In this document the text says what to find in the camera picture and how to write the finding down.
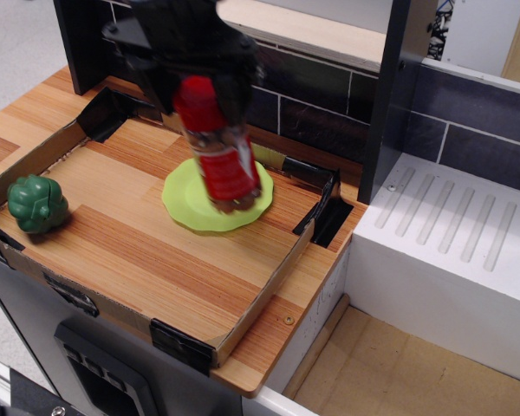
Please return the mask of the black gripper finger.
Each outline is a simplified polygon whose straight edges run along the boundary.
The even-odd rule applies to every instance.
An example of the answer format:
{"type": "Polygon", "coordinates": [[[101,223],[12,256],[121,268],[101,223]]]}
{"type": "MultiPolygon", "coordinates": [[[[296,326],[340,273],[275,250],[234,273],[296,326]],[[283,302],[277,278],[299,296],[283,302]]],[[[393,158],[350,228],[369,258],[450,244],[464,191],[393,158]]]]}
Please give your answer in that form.
{"type": "Polygon", "coordinates": [[[245,123],[252,100],[254,72],[219,73],[211,77],[218,106],[230,127],[245,123]]]}
{"type": "Polygon", "coordinates": [[[174,112],[173,96],[179,88],[184,64],[138,60],[136,62],[136,80],[145,95],[163,114],[174,112]]]}

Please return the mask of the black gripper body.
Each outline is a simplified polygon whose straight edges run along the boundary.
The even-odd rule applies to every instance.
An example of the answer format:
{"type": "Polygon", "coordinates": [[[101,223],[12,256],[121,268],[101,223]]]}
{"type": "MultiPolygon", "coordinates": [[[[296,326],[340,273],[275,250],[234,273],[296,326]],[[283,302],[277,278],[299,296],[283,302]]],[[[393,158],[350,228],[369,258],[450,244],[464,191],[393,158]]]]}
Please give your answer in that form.
{"type": "Polygon", "coordinates": [[[102,34],[116,45],[138,85],[170,76],[219,76],[251,85],[264,71],[254,39],[226,23],[215,1],[127,1],[132,15],[107,23],[102,34]]]}

